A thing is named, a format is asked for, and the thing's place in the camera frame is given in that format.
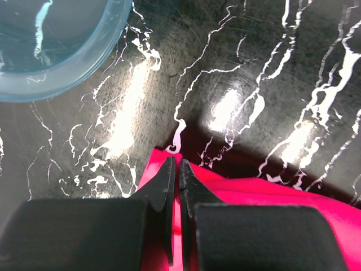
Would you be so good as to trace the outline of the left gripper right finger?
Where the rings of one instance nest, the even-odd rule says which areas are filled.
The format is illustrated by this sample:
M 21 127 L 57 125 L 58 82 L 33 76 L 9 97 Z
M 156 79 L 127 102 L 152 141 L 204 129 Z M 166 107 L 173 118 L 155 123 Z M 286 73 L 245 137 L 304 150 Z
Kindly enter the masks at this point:
M 184 270 L 347 270 L 319 211 L 226 204 L 179 165 Z

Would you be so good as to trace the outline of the bright pink t shirt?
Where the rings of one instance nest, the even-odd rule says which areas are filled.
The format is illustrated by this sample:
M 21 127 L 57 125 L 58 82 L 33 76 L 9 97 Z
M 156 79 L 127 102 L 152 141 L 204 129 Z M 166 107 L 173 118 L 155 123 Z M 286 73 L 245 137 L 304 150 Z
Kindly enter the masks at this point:
M 166 151 L 153 149 L 140 179 L 138 190 L 158 173 L 165 159 L 174 157 L 179 169 L 181 154 L 172 155 Z M 349 270 L 360 270 L 360 209 L 322 195 L 304 192 L 277 185 L 260 178 L 225 177 L 200 167 L 192 162 L 190 166 L 195 176 L 217 197 L 228 204 L 256 206 L 308 206 L 316 208 L 329 222 Z M 167 270 L 183 270 L 181 259 L 181 210 L 180 203 L 174 201 L 172 224 L 174 265 Z

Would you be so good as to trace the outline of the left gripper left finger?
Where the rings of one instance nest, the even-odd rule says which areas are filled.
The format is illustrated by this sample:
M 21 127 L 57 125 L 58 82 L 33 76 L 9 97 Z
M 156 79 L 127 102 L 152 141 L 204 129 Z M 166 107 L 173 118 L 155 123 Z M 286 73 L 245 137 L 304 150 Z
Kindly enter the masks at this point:
M 2 270 L 168 270 L 176 163 L 129 198 L 21 204 L 1 234 Z

